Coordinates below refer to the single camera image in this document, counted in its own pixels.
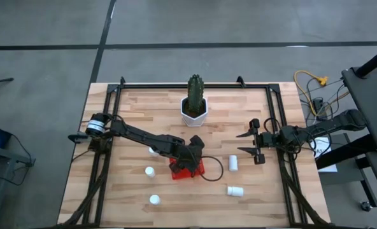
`white bottle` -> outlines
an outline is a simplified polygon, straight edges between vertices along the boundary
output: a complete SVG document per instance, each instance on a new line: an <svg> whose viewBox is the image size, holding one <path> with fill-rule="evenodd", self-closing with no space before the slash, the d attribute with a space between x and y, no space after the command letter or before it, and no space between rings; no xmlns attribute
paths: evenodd
<svg viewBox="0 0 377 229"><path fill-rule="evenodd" d="M240 187L228 186L227 194L233 197L242 197L244 195L244 189Z"/></svg>
<svg viewBox="0 0 377 229"><path fill-rule="evenodd" d="M160 197L158 195L152 195L150 197L150 203L153 204L153 205L158 205L160 204Z"/></svg>
<svg viewBox="0 0 377 229"><path fill-rule="evenodd" d="M154 152L154 150L152 150L151 147L149 147L149 154L150 154L150 156L158 156L159 155L159 153Z"/></svg>
<svg viewBox="0 0 377 229"><path fill-rule="evenodd" d="M238 171L238 160L236 155L229 156L229 170L231 172Z"/></svg>
<svg viewBox="0 0 377 229"><path fill-rule="evenodd" d="M148 176L148 177L155 177L155 175L156 175L156 173L155 173L155 169L154 168L152 168L152 167L146 167L146 169L145 169L145 172L146 172L146 175Z"/></svg>

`wooden tabletop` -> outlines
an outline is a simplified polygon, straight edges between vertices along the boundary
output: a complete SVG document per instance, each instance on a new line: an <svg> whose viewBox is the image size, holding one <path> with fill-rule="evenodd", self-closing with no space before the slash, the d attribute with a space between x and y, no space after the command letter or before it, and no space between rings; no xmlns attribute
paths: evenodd
<svg viewBox="0 0 377 229"><path fill-rule="evenodd" d="M106 87L107 83L91 84L83 120L103 111ZM280 83L280 88L288 124L303 127L304 116L296 85ZM254 165L248 153L236 149L252 147L253 137L235 138L248 130L252 118L262 121L269 118L265 90L205 89L209 107L207 119L202 127L191 128L184 124L180 114L180 100L184 96L187 96L186 89L122 90L118 113L127 124L154 134L171 134L187 142L197 134L205 143L203 155L217 157L224 165L224 176L217 182L207 182L200 177L174 181L168 158L151 157L146 146L115 138L101 226L288 226L276 150L262 149L266 163ZM87 146L87 143L77 145L74 156L84 152ZM229 155L238 156L237 172L228 170ZM87 153L72 163L59 223L67 220L85 197L93 157L93 153ZM205 158L203 162L206 177L219 176L216 161ZM301 151L296 164L304 196L317 213L329 221L313 154ZM145 174L147 166L155 169L154 178ZM244 196L228 196L228 185L244 188ZM160 205L150 204L153 194L160 197ZM292 202L299 219L295 198ZM91 216L94 215L93 204Z"/></svg>

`white hexagonal pot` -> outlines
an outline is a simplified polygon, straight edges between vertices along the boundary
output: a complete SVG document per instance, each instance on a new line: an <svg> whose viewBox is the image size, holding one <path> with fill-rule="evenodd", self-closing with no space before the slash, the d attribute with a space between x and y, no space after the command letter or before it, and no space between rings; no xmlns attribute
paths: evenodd
<svg viewBox="0 0 377 229"><path fill-rule="evenodd" d="M200 127L204 123L204 120L206 119L207 114L208 114L208 103L207 103L206 98L203 98L203 99L204 99L204 102L205 102L204 105L206 106L206 112L204 112L204 114L198 116L197 118L192 118L192 117L188 116L187 114L183 113L183 104L187 100L187 97L183 98L180 101L180 113L183 116L183 120L188 127Z"/></svg>

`cactus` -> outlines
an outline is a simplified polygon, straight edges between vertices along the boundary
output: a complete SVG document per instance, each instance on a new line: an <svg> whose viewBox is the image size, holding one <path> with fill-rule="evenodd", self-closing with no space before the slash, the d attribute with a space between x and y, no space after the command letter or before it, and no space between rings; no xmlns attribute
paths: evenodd
<svg viewBox="0 0 377 229"><path fill-rule="evenodd" d="M200 108L203 104L204 82L198 74L194 74L187 83L188 88L188 111L197 116L200 114Z"/></svg>

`gray floor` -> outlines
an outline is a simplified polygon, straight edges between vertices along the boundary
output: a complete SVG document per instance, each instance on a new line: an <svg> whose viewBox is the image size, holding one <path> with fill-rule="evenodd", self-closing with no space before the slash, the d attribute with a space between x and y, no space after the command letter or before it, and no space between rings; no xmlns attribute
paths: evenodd
<svg viewBox="0 0 377 229"><path fill-rule="evenodd" d="M109 2L0 0L0 45L97 45ZM377 41L377 0L118 0L107 43L300 41ZM194 73L205 81L239 75L292 81L300 69L336 81L343 69L375 53L377 46L106 50L97 81L185 81ZM57 220L74 148L67 135L78 128L95 57L96 50L0 51L0 78L15 78L0 85L0 128L18 135L37 158L25 183L10 187L0 213L9 217L0 219L0 228ZM299 79L306 85L309 77ZM340 85L313 96L329 98ZM354 107L348 96L339 111ZM324 186L324 192L333 223L377 228L377 209L357 207L365 200L359 183Z"/></svg>

